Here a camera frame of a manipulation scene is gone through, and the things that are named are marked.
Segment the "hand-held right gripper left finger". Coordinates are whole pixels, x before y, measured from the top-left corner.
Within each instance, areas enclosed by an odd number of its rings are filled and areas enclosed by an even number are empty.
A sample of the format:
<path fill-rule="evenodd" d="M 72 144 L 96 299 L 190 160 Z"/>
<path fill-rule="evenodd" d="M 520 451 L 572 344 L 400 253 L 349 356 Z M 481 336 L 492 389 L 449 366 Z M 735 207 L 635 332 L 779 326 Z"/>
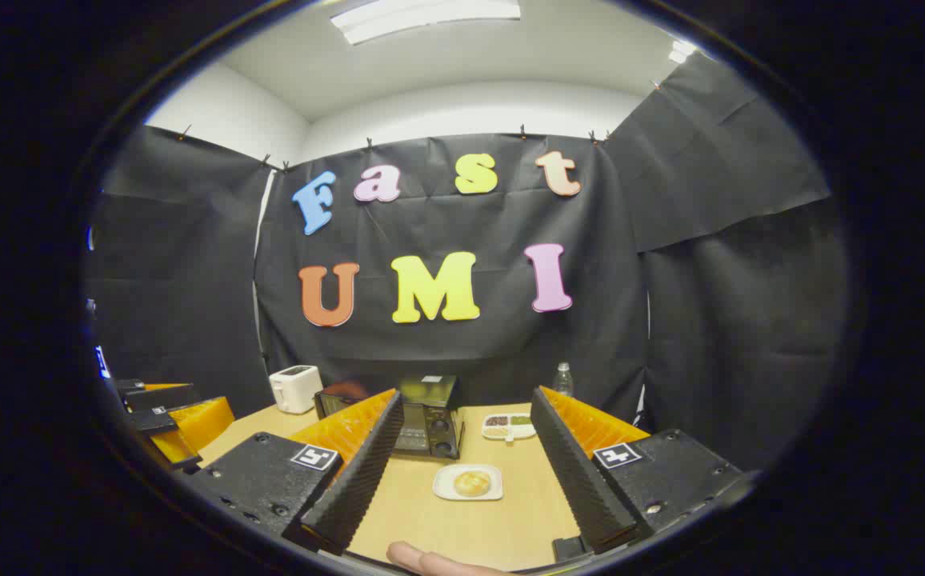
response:
<path fill-rule="evenodd" d="M 246 527 L 339 555 L 352 541 L 404 423 L 386 390 L 289 438 L 258 431 L 191 475 L 191 484 Z"/>

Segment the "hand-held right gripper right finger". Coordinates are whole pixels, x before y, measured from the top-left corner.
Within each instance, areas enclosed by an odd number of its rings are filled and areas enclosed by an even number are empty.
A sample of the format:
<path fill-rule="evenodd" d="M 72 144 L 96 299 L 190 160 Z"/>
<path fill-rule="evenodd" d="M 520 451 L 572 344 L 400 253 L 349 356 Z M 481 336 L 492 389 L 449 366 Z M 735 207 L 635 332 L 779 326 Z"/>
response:
<path fill-rule="evenodd" d="M 595 554 L 688 522 L 745 477 L 685 431 L 648 434 L 545 386 L 533 393 L 530 417 Z"/>

